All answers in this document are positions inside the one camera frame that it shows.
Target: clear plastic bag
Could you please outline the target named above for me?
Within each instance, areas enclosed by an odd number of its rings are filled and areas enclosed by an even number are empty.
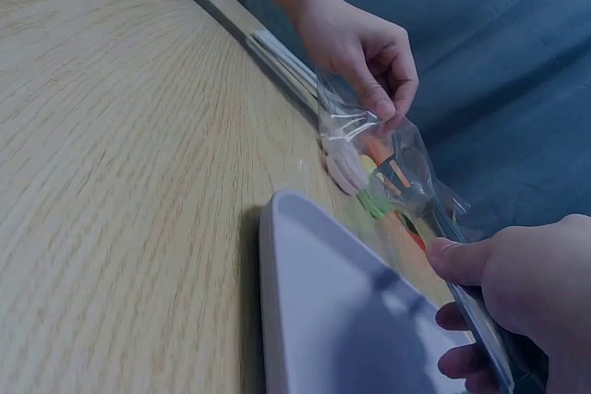
[[[406,187],[414,185],[424,198],[436,198],[453,220],[466,214],[467,202],[436,178],[412,122],[403,119],[389,128],[359,105],[342,78],[320,70],[317,78],[319,131],[327,169],[345,193],[356,195],[377,218],[393,210],[401,211],[406,221],[420,217],[420,202],[405,200],[384,173],[391,169]]]
[[[376,218],[396,211],[424,243],[434,237],[465,242],[456,223],[469,207],[435,176],[417,128],[407,119],[381,122],[362,108],[339,77],[317,71],[319,130],[329,174]],[[478,342],[487,350],[501,391],[542,393],[548,359],[529,339],[490,317],[479,288],[448,284]]]

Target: blue fabric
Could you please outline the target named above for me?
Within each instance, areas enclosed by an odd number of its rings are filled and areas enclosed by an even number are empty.
[[[307,60],[285,16],[241,0]],[[407,28],[411,119],[483,234],[591,214],[591,0],[347,0]]]

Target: tray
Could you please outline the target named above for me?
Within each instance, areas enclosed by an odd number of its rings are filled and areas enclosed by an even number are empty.
[[[259,260],[268,394],[464,392],[437,361],[468,337],[306,197],[273,196]]]

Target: wood grain surface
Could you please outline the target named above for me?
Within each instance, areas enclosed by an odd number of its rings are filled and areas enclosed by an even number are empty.
[[[447,297],[191,0],[0,0],[0,86],[2,392],[260,393],[257,219],[281,188]]]

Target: person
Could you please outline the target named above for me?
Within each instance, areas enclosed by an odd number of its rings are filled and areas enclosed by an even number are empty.
[[[312,61],[346,78],[369,110],[382,120],[408,112],[418,76],[402,27],[344,0],[271,1],[289,16]],[[445,280],[481,286],[495,320],[548,355],[549,394],[591,392],[591,218],[511,227],[471,245],[438,239],[427,254]],[[455,304],[443,306],[437,321],[467,330]],[[465,378],[472,393],[497,392],[476,345],[447,352],[440,370]]]

